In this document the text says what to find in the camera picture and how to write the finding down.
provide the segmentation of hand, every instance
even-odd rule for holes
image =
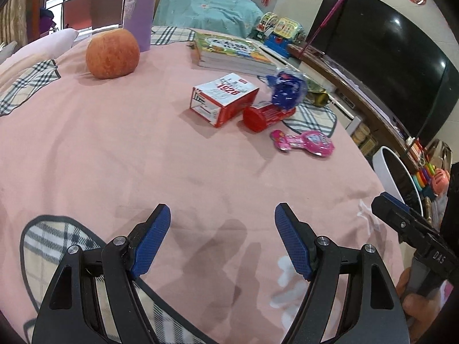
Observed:
[[[403,271],[395,287],[399,297],[405,292],[409,280],[409,272],[410,268]],[[433,300],[428,300],[420,295],[409,294],[405,297],[405,300],[403,300],[402,307],[407,315],[416,319],[409,328],[410,340],[412,343],[416,343],[422,334],[427,331],[440,311],[440,293],[438,293]]]

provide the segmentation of book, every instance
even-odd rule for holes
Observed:
[[[251,75],[273,75],[276,65],[252,41],[210,33],[196,33],[199,65]]]

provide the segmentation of pink bed sheet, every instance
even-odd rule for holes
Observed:
[[[143,278],[219,343],[280,343],[304,296],[275,228],[279,202],[338,245],[376,245],[398,278],[396,233],[369,208],[382,186],[341,125],[330,158],[284,155],[269,138],[283,125],[254,134],[238,116],[215,129],[188,109],[194,85],[225,74],[194,65],[188,43],[152,47],[115,80],[88,73],[87,44],[57,60],[61,79],[0,119],[0,309],[18,332],[36,317],[20,236],[43,214],[108,242],[166,203],[171,229]],[[330,333],[344,290],[342,281]]]

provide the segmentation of toy cash register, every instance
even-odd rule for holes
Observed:
[[[281,18],[264,44],[283,57],[290,58],[287,45],[293,43],[301,33],[303,27],[298,22]]]

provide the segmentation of pink packaging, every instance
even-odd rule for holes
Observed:
[[[312,154],[327,157],[334,150],[332,141],[319,131],[308,131],[299,136],[291,136],[276,129],[271,132],[270,136],[274,141],[274,146],[283,152],[287,152],[293,148],[303,148]]]

